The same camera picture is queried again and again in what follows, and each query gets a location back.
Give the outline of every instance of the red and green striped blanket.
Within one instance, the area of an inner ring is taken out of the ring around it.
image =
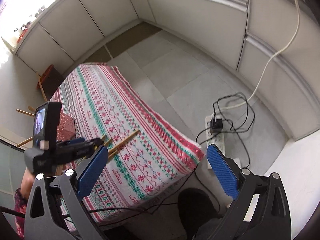
[[[128,142],[104,168],[89,197],[87,209],[137,207],[191,173],[204,157],[201,147],[153,111],[115,66],[79,65],[60,85],[51,101],[74,118],[76,137],[113,138]],[[79,161],[69,163],[75,168]],[[98,223],[125,217],[124,210],[92,213]],[[76,230],[72,223],[69,228]]]

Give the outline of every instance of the white cable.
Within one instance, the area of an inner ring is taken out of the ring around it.
[[[299,30],[299,27],[300,27],[300,8],[299,8],[299,4],[298,4],[298,0],[294,0],[294,3],[296,5],[296,9],[297,9],[297,14],[298,14],[298,24],[297,24],[297,29],[294,33],[294,35],[292,36],[291,40],[289,41],[289,43],[281,50],[277,51],[275,54],[273,54],[271,56],[271,58],[268,60],[266,66],[264,67],[263,69],[263,72],[261,74],[261,77],[260,77],[260,80],[256,86],[256,88],[254,89],[252,95],[247,99],[247,101],[249,101],[256,93],[256,91],[258,90],[258,87],[260,85],[260,82],[262,80],[262,77],[264,75],[264,72],[266,71],[267,69],[267,66],[269,65],[270,61],[273,60],[274,57],[278,56],[280,53],[284,52],[287,48],[289,48],[289,46],[292,44],[292,42],[294,41],[294,39],[296,38],[297,36],[297,33],[298,33],[298,30]],[[226,106],[226,107],[221,107],[220,110],[227,110],[227,109],[233,109],[233,108],[236,108],[236,107],[239,107],[239,106],[243,106],[244,104],[246,104],[246,102],[242,102],[240,104],[237,104],[237,105],[234,105],[234,106]]]

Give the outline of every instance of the metal screw cap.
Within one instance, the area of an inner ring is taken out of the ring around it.
[[[43,173],[39,173],[39,174],[36,176],[36,179],[37,179],[37,180],[41,180],[43,177],[44,177]]]
[[[73,173],[74,173],[74,170],[72,170],[72,169],[66,170],[66,172],[65,172],[65,174],[67,176],[71,176]]]
[[[276,172],[272,173],[272,177],[274,177],[275,179],[279,179],[280,178],[279,174],[276,173]]]
[[[243,169],[242,170],[242,174],[244,175],[249,175],[250,174],[250,171],[248,169]]]

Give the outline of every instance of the foot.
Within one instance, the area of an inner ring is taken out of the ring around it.
[[[187,188],[179,194],[178,209],[187,239],[192,239],[204,223],[218,217],[209,196],[198,188]]]

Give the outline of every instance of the power strip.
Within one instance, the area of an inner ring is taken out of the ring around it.
[[[209,128],[211,119],[212,119],[211,115],[209,115],[209,116],[207,116],[205,118],[205,127],[206,128]],[[208,129],[208,131],[206,132],[205,135],[206,135],[207,140],[209,140],[212,137],[212,134],[210,133],[209,129]],[[207,148],[208,148],[209,145],[211,145],[213,143],[219,148],[219,150],[222,152],[222,154],[224,156],[226,156],[226,149],[225,149],[225,145],[224,145],[224,133],[220,133],[217,136],[215,136],[214,138],[212,138],[209,141],[207,141]],[[235,158],[233,160],[239,166],[239,168],[241,168],[240,159],[239,158]],[[207,164],[208,164],[208,169],[212,169],[212,167],[211,167],[211,165],[210,165],[208,160],[207,160]]]

